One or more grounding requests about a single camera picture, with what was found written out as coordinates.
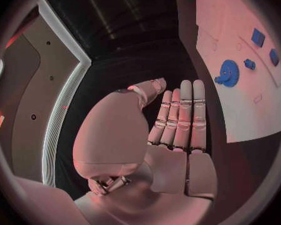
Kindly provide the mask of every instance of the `white panel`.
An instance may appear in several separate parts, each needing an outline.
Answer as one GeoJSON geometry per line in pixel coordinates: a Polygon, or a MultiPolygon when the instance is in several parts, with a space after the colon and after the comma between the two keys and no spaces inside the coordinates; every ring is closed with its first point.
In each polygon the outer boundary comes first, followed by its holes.
{"type": "Polygon", "coordinates": [[[197,0],[197,50],[213,79],[220,75],[225,60],[234,60],[240,73],[234,87],[215,84],[225,119],[227,142],[258,139],[281,131],[281,64],[275,67],[270,60],[270,50],[275,48],[273,41],[241,0],[218,0],[225,4],[224,14],[220,9],[215,11],[219,14],[212,17],[223,19],[222,24],[205,18],[214,11],[210,8],[206,14],[207,7],[214,4],[210,1],[214,0],[197,0]],[[221,24],[218,39],[214,24],[221,24]],[[253,28],[265,35],[262,48],[251,41],[253,28]],[[245,67],[246,59],[256,63],[255,70],[245,67]]]}

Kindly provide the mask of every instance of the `white light strip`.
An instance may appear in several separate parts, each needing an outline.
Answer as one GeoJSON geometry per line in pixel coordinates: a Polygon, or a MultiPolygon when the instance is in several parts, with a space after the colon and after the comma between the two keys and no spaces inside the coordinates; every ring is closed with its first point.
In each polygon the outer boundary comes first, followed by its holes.
{"type": "Polygon", "coordinates": [[[92,61],[62,24],[47,1],[41,0],[38,3],[38,7],[40,15],[49,27],[79,60],[78,65],[68,77],[56,100],[43,140],[42,182],[45,185],[55,187],[55,157],[61,128],[67,114],[67,108],[69,107],[80,82],[90,68],[92,61]]]}

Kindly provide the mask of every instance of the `blue object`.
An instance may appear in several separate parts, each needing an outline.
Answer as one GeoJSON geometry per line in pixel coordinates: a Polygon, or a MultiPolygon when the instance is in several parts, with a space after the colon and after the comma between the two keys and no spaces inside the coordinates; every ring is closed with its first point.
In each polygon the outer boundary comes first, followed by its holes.
{"type": "Polygon", "coordinates": [[[279,57],[277,55],[276,49],[272,48],[269,52],[270,60],[274,66],[277,66],[279,63],[279,57]]]}
{"type": "Polygon", "coordinates": [[[220,76],[214,78],[214,82],[217,84],[224,84],[226,87],[234,87],[240,78],[240,70],[238,65],[233,60],[226,60],[222,64],[220,76]]]}
{"type": "Polygon", "coordinates": [[[250,59],[246,59],[243,62],[244,62],[244,65],[245,65],[246,68],[251,69],[251,70],[255,70],[255,68],[256,68],[255,62],[253,62],[250,59]]]}
{"type": "Polygon", "coordinates": [[[260,32],[259,30],[257,30],[256,28],[254,28],[253,31],[253,35],[251,40],[258,46],[258,47],[262,47],[264,44],[264,41],[266,39],[266,36],[260,32]]]}

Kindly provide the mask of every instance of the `blue gear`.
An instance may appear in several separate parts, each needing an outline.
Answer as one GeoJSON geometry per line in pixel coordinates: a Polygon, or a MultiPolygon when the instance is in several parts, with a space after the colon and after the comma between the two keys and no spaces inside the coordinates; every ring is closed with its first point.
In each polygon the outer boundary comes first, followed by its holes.
{"type": "Polygon", "coordinates": [[[224,84],[226,87],[234,87],[240,78],[240,70],[233,60],[226,60],[222,64],[219,72],[220,76],[214,79],[217,84],[224,84]]]}

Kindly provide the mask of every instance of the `robotic hand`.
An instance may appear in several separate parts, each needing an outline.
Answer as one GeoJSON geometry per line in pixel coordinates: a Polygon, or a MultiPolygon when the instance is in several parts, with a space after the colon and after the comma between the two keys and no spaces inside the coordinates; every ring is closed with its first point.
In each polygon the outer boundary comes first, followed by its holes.
{"type": "Polygon", "coordinates": [[[142,108],[165,88],[163,78],[141,82],[110,93],[89,112],[74,143],[73,162],[94,194],[105,195],[128,184],[126,177],[145,164],[151,191],[214,199],[216,172],[204,153],[204,84],[196,80],[193,94],[188,80],[173,93],[166,91],[149,134],[142,108]]]}

